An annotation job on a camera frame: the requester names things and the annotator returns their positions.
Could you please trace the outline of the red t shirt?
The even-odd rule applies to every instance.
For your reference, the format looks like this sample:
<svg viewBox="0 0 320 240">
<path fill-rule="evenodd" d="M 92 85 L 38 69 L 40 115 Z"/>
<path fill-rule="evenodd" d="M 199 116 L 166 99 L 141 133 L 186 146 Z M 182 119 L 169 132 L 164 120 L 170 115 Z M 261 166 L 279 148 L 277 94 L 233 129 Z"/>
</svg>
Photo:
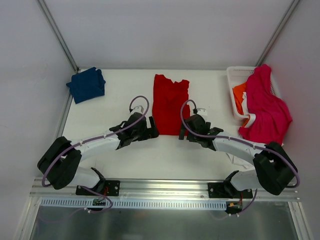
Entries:
<svg viewBox="0 0 320 240">
<path fill-rule="evenodd" d="M 180 111 L 189 99 L 190 82 L 173 82 L 163 74 L 156 74 L 153 82 L 152 116 L 160 135 L 178 136 L 182 120 Z"/>
</svg>

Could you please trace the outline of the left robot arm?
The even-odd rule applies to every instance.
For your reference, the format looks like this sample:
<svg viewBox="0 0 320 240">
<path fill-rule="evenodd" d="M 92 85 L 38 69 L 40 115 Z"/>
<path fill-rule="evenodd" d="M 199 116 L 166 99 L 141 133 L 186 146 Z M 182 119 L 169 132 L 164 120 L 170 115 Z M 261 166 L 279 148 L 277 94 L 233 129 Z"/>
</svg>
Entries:
<svg viewBox="0 0 320 240">
<path fill-rule="evenodd" d="M 127 121 L 111 127 L 104 135 L 79 141 L 58 137 L 41 157 L 37 168 L 56 190 L 77 186 L 79 195 L 106 195 L 111 193 L 106 178 L 94 167 L 81 167 L 80 162 L 158 136 L 154 118 L 134 112 Z"/>
</svg>

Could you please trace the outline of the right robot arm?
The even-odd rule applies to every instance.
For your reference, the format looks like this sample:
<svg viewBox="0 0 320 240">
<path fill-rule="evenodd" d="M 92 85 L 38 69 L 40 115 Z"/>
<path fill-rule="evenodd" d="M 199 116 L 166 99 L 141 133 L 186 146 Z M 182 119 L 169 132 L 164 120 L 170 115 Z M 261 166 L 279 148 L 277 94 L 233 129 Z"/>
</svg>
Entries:
<svg viewBox="0 0 320 240">
<path fill-rule="evenodd" d="M 199 114 L 183 119 L 182 126 L 188 131 L 189 141 L 230 154 L 254 166 L 253 170 L 234 171 L 225 179 L 223 190 L 230 198 L 235 198 L 243 190 L 259 187 L 278 196 L 285 188 L 296 188 L 300 184 L 297 167 L 277 142 L 262 144 L 235 137 L 221 128 L 211 128 Z M 293 178 L 296 178 L 296 185 L 290 186 Z"/>
</svg>

